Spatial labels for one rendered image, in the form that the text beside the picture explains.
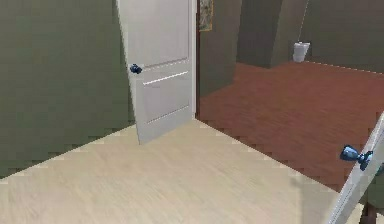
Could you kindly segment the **white panelled room door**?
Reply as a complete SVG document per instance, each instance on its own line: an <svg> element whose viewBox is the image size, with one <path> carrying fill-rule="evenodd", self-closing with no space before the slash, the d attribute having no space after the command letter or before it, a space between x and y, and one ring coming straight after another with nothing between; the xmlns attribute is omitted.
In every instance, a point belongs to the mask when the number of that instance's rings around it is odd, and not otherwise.
<svg viewBox="0 0 384 224"><path fill-rule="evenodd" d="M196 0L116 0L138 141L195 113ZM130 71L137 64L140 74Z"/></svg>

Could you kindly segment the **white bin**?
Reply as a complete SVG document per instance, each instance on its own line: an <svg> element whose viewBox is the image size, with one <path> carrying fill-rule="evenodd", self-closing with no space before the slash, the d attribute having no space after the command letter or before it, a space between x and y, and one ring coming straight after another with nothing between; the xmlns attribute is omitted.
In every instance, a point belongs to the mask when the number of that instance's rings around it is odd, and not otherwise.
<svg viewBox="0 0 384 224"><path fill-rule="evenodd" d="M301 63L305 60L306 54L310 47L309 42L297 42L294 44L293 61Z"/></svg>

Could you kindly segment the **shiny blue door knob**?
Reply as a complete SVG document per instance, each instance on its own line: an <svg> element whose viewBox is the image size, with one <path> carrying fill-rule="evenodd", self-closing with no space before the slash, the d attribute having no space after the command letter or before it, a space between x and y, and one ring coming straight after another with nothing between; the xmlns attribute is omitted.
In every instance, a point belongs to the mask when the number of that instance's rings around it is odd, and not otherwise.
<svg viewBox="0 0 384 224"><path fill-rule="evenodd" d="M345 145L340 153L339 158L344 161L356 161L359 164L360 170L364 171L367 168L369 162L371 161L372 156L372 151L368 151L366 153L359 153L351 145Z"/></svg>

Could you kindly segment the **framed wall picture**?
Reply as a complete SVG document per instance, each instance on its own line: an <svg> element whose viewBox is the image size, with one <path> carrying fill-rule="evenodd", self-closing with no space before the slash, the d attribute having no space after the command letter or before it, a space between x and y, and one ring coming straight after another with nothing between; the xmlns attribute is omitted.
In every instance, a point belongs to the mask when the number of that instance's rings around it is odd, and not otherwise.
<svg viewBox="0 0 384 224"><path fill-rule="evenodd" d="M210 31L212 29L213 9L213 0L200 0L200 31Z"/></svg>

